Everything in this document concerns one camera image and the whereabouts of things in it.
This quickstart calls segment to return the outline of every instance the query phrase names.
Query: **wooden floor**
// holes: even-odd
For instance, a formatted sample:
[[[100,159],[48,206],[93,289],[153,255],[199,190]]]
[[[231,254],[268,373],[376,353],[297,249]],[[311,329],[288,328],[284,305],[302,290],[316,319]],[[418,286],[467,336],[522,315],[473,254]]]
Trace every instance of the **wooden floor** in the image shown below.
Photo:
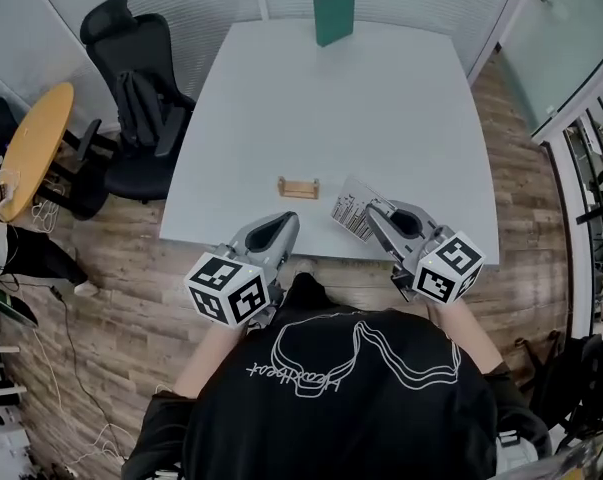
[[[545,151],[531,143],[492,63],[473,94],[492,167],[501,265],[484,269],[466,300],[510,367],[524,377],[529,365],[514,340],[541,342],[550,330],[565,328],[567,258],[559,196]],[[103,288],[94,300],[79,300],[67,285],[56,283],[69,306],[79,375],[109,418],[135,437],[150,396],[159,384],[172,384],[206,329],[181,285],[201,249],[158,239],[162,209],[163,203],[143,206],[111,197],[91,221],[60,214],[53,235],[76,247],[78,261]],[[284,285],[294,261],[285,267]],[[389,268],[381,262],[322,260],[317,278],[334,298],[358,308],[393,306],[423,314],[422,306],[404,303]],[[23,293],[39,318],[38,336],[56,374],[63,410],[34,333],[2,319],[1,342],[22,348],[5,358],[7,372],[29,390],[21,409],[34,456],[41,464],[68,463],[96,451],[91,443],[105,421],[74,377],[63,306],[46,288],[26,287]],[[129,453],[131,439],[115,432],[123,453]],[[112,439],[107,431],[104,436]],[[118,466],[104,455],[72,468],[86,478],[119,476]]]

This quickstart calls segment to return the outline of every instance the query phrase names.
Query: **glass door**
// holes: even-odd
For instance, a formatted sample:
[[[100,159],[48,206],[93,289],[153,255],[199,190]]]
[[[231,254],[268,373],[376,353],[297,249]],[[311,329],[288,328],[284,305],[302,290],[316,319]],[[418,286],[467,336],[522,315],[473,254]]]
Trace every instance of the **glass door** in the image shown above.
[[[526,0],[499,55],[530,132],[603,60],[603,0]]]

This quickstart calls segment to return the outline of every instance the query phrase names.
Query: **table leg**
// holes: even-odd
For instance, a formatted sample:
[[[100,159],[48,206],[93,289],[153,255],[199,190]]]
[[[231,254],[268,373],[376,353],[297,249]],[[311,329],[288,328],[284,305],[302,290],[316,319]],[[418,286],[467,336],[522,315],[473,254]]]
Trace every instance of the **table leg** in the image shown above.
[[[53,203],[62,206],[66,210],[70,210],[76,215],[81,215],[86,218],[90,218],[94,215],[94,212],[92,212],[86,206],[77,203],[76,201],[73,201],[72,199],[69,199],[65,196],[62,196],[58,192],[55,192],[54,190],[51,190],[48,187],[44,187],[43,185],[41,185],[37,189],[37,194],[41,197],[45,197],[48,201],[52,201]]]
[[[92,143],[95,145],[100,145],[99,140],[97,139],[97,141],[95,142],[96,137],[93,138]],[[105,145],[101,145],[101,147],[104,147],[105,149],[108,149],[110,151],[116,151],[116,142],[112,142],[109,139],[106,139],[105,137],[103,137],[103,140],[106,141],[108,143],[107,147]],[[64,135],[63,135],[63,141],[68,144],[72,149],[74,149],[75,151],[79,151],[79,146],[81,145],[81,141],[79,139],[77,139],[74,135],[72,135],[72,133],[70,133],[69,131],[65,131]],[[110,163],[110,159],[107,156],[104,155],[100,155],[99,153],[96,153],[95,151],[92,151],[91,149],[89,149],[85,155],[86,160],[90,161],[90,162],[94,162],[95,165],[100,166],[101,168],[105,169],[107,168],[108,164]]]
[[[50,164],[50,170],[52,172],[58,174],[59,176],[65,178],[70,183],[72,183],[74,181],[75,174],[55,161],[52,161],[52,163]]]
[[[78,151],[79,146],[81,146],[81,139],[75,137],[75,135],[72,132],[69,132],[68,130],[66,130],[63,134],[63,141],[75,151]],[[92,137],[91,144],[92,146],[97,146],[107,151],[116,152],[119,150],[119,144],[117,143],[117,141],[108,139],[107,137],[99,135],[98,133],[95,133],[94,137]]]

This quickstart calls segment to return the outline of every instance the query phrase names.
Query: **card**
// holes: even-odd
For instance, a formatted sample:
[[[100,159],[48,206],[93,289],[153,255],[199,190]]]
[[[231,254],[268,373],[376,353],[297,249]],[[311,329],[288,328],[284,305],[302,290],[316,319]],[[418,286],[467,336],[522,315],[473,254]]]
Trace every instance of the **card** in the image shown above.
[[[359,240],[367,242],[372,230],[365,220],[365,209],[372,204],[386,215],[396,207],[358,179],[348,176],[332,209],[332,218]]]

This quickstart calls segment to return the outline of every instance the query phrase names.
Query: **white cable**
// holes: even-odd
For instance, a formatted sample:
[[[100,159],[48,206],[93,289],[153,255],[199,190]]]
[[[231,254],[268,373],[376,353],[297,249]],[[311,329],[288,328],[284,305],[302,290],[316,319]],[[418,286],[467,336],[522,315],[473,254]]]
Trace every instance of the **white cable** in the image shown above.
[[[65,187],[60,185],[59,183],[53,183],[52,181],[45,179],[44,183],[47,184],[47,187],[60,194],[62,196],[65,195]],[[42,233],[52,233],[54,231],[54,227],[57,223],[57,216],[59,214],[59,205],[53,203],[49,200],[44,200],[39,204],[35,204],[32,206],[32,222],[37,229],[37,231],[41,231]]]
[[[23,300],[25,302],[25,297],[23,295],[23,290],[21,289],[21,287],[19,287],[19,295],[21,296],[21,300]],[[48,354],[46,354],[46,352],[45,352],[45,347],[43,346],[43,343],[41,342],[41,339],[39,338],[39,334],[37,333],[36,329],[32,329],[32,332],[34,332],[34,337],[37,339],[37,342],[39,343],[39,346],[41,347],[41,352],[43,353],[43,357],[45,358],[46,363],[48,364],[48,368],[50,369],[50,373],[52,374],[52,380],[54,382],[54,386],[56,388],[57,397],[58,397],[58,401],[59,401],[59,411],[61,412],[61,414],[63,416],[63,421],[65,422],[68,429],[71,432],[73,432],[74,435],[79,440],[82,440],[82,438],[79,436],[79,433],[76,431],[76,429],[70,426],[70,423],[68,422],[69,418],[68,418],[67,414],[65,413],[65,411],[63,410],[63,403],[61,402],[61,391],[59,390],[59,384],[57,382],[57,377],[54,374],[54,369],[52,368],[52,363],[50,363],[50,359],[48,359]],[[94,443],[90,444],[89,446],[96,448],[97,444],[99,442],[99,439],[101,439],[101,437],[103,436],[103,433],[105,432],[105,429],[108,427],[118,428],[120,431],[124,432],[130,438],[130,440],[132,441],[132,446],[135,445],[136,440],[134,439],[134,437],[132,437],[132,434],[130,434],[130,432],[128,432],[126,429],[124,429],[118,425],[115,425],[113,423],[106,423],[105,426],[101,429],[101,432],[99,432],[99,435],[95,439]],[[103,443],[101,450],[97,449],[94,452],[85,453],[85,454],[81,455],[78,459],[67,463],[66,466],[70,466],[72,464],[78,464],[81,460],[85,459],[86,457],[91,457],[94,455],[108,455],[108,454],[113,457],[117,466],[120,466],[121,463],[123,461],[125,461],[125,458],[122,457],[121,455],[119,455],[119,453],[116,451],[116,449],[114,451],[106,449],[105,447],[107,446],[108,443],[110,443],[112,445],[112,447],[114,447],[114,444],[112,443],[112,441],[106,440]]]
[[[21,172],[20,171],[11,171],[10,169],[1,169],[0,170],[0,185],[7,185],[8,190],[10,191],[7,194],[7,198],[11,199],[12,194],[19,186],[19,182],[21,181]]]

